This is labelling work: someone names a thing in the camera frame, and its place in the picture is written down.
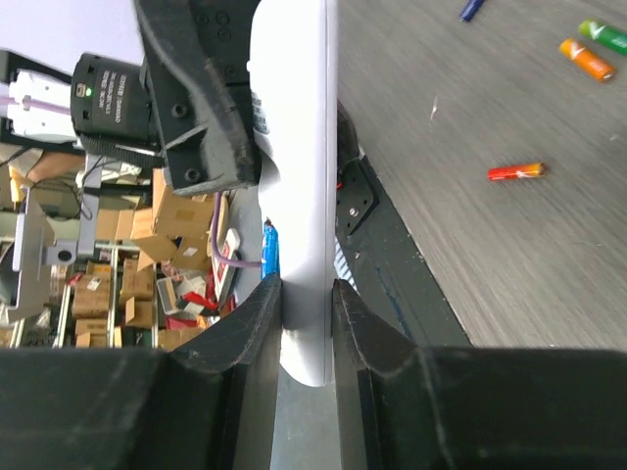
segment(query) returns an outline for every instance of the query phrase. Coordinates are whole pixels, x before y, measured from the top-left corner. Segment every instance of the gray wooden floor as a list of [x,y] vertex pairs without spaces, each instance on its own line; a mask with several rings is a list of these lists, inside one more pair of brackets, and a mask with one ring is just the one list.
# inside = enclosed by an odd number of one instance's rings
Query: gray wooden floor
[[[341,0],[340,99],[476,345],[627,346],[627,57],[557,48],[614,0]],[[431,119],[434,100],[437,112]],[[489,183],[545,162],[543,180]]]

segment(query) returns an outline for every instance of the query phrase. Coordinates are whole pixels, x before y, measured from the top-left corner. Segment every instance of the metal shelf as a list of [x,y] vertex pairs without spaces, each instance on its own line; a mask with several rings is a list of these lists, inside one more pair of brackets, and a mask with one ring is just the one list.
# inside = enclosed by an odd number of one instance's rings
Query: metal shelf
[[118,262],[120,260],[120,249],[114,247],[111,250],[111,292],[109,297],[109,316],[107,317],[107,346],[114,346],[114,328],[116,326],[116,313],[118,312]]
[[[155,283],[157,282],[157,265],[153,264],[153,270],[155,272]],[[157,285],[154,285],[153,294],[153,327],[151,329],[152,345],[153,348],[159,347],[159,293],[157,292]]]
[[[0,242],[10,242],[13,239],[7,237],[0,238]],[[120,297],[121,280],[118,275],[118,264],[120,262],[120,251],[124,252],[138,252],[139,249],[134,245],[117,245],[111,243],[97,243],[96,248],[101,250],[111,250],[111,296],[109,300],[109,312],[107,315],[107,345],[112,348],[115,343],[115,327],[116,327],[116,315],[118,311],[118,301]],[[159,295],[155,289],[153,297],[153,325],[150,329],[152,347],[157,348],[159,346]],[[68,329],[69,321],[72,321],[72,287],[69,285],[64,286],[63,295],[61,297],[61,311],[59,315],[59,323],[57,325],[57,336],[52,345],[53,348],[62,348],[66,342],[66,331]],[[32,326],[31,323],[36,321],[36,316],[25,318],[16,322],[14,325],[13,335],[11,338],[11,348],[19,348],[22,345],[24,332],[27,328]]]

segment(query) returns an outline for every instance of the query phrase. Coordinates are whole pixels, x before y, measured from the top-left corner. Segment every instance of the cardboard box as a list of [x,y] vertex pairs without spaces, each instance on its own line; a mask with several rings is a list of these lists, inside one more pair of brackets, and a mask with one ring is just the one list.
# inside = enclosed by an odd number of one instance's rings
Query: cardboard box
[[209,235],[200,238],[185,237],[180,241],[178,250],[172,258],[172,266],[179,269],[198,269],[207,271],[210,259],[207,257],[207,239]]
[[83,333],[76,336],[77,348],[106,348],[107,335],[96,335],[94,333]]
[[130,239],[141,250],[138,269],[174,258],[177,247],[166,235],[155,235],[153,231],[153,210],[135,212]]
[[96,240],[116,242],[129,240],[135,211],[98,211]]
[[121,327],[117,326],[114,328],[114,348],[121,348],[122,340],[121,340]]
[[74,318],[106,318],[109,314],[111,281],[84,274],[74,286]]
[[121,277],[120,304],[125,305],[131,297],[139,301],[152,301],[155,295],[155,270],[152,265],[138,269],[137,259],[125,259]]
[[[219,205],[219,216],[217,219],[217,245],[219,247],[224,243],[226,238],[226,230],[228,229],[228,199],[222,194]],[[207,256],[212,257],[212,234],[211,229],[207,231]]]
[[13,328],[0,329],[0,348],[10,348],[13,338]]
[[87,274],[100,277],[101,279],[111,279],[111,265],[102,262],[87,262]]
[[159,331],[159,348],[172,351],[188,341],[193,340],[203,331],[203,328],[179,328],[177,330]]
[[162,169],[153,171],[153,233],[171,238],[202,238],[214,215],[214,198],[205,201],[175,196]]
[[83,333],[92,333],[94,335],[107,334],[107,318],[86,318],[76,321],[74,332],[78,336]]
[[134,297],[126,301],[125,326],[150,329],[154,315],[153,301],[138,301]]
[[152,213],[151,209],[135,213],[131,240],[141,250],[137,269],[141,271],[162,261],[171,261],[173,266],[181,269],[209,268],[207,232],[199,237],[183,237],[177,247],[168,236],[154,233]]

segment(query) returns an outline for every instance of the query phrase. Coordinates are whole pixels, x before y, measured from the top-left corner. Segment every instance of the screw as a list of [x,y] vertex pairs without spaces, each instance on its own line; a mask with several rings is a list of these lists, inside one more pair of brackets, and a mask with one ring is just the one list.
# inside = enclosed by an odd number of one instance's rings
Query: screw
[[185,181],[189,183],[196,183],[200,179],[200,171],[196,168],[188,168],[185,171]]
[[231,40],[231,31],[227,28],[223,28],[217,32],[217,38],[222,42],[228,42]]
[[172,106],[171,113],[173,118],[185,118],[187,116],[187,107],[178,103]]
[[226,26],[229,22],[230,18],[225,12],[217,12],[216,13],[216,23],[220,26]]

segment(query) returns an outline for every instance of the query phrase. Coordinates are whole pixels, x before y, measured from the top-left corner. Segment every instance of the black mount bracket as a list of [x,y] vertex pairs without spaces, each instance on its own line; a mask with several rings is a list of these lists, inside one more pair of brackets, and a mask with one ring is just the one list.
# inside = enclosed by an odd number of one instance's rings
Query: black mount bracket
[[336,200],[336,230],[345,236],[353,234],[379,204],[379,199],[359,160],[344,166]]

